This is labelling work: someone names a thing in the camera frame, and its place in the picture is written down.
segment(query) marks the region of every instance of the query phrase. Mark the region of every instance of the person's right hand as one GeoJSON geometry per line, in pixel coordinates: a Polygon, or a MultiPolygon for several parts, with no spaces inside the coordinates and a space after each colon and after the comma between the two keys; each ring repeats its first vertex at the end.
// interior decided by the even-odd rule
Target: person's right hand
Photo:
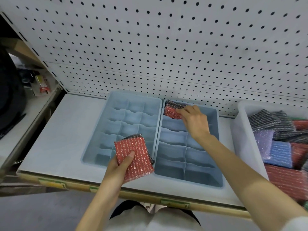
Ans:
{"type": "Polygon", "coordinates": [[[197,105],[188,105],[182,109],[176,109],[176,112],[181,115],[188,132],[197,142],[210,135],[208,119],[200,112],[197,105]]]}

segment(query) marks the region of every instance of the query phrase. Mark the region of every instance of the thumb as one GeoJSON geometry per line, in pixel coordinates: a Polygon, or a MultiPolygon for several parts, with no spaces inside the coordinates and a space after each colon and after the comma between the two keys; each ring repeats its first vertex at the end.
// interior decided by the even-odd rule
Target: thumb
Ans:
{"type": "Polygon", "coordinates": [[[119,165],[118,169],[119,171],[122,171],[125,173],[125,171],[127,170],[127,168],[129,167],[129,165],[133,162],[133,159],[135,157],[135,152],[132,151],[131,153],[129,153],[125,159],[123,160],[123,162],[119,165]]]}

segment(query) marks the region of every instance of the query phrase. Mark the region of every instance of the gray floor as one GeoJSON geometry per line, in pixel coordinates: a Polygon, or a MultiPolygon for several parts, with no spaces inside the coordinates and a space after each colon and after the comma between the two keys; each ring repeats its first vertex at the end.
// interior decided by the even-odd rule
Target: gray floor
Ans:
{"type": "MultiPolygon", "coordinates": [[[[0,198],[0,230],[67,231],[74,230],[93,193],[65,191],[0,198]]],[[[194,212],[206,231],[258,231],[245,219],[194,212]]]]}

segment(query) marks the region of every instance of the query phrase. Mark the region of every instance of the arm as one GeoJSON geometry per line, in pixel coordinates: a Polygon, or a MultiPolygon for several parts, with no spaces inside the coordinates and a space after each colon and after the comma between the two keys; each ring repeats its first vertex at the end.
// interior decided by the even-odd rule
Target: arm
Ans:
{"type": "Polygon", "coordinates": [[[97,193],[79,221],[76,231],[101,231],[115,206],[127,167],[132,163],[135,152],[132,151],[118,166],[116,156],[109,162],[104,179],[97,193]]]}
{"type": "Polygon", "coordinates": [[[288,195],[254,171],[209,132],[198,106],[176,110],[191,136],[210,154],[233,191],[261,230],[281,230],[292,218],[308,213],[288,195]]]}

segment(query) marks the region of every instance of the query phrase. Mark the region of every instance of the pegboard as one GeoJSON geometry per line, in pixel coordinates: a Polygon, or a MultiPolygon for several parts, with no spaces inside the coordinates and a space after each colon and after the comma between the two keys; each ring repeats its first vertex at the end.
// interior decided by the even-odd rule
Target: pegboard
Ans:
{"type": "Polygon", "coordinates": [[[234,115],[225,107],[240,99],[308,106],[307,0],[2,0],[1,8],[70,92],[106,96],[138,77],[148,84],[134,91],[210,102],[220,114],[234,115]]]}

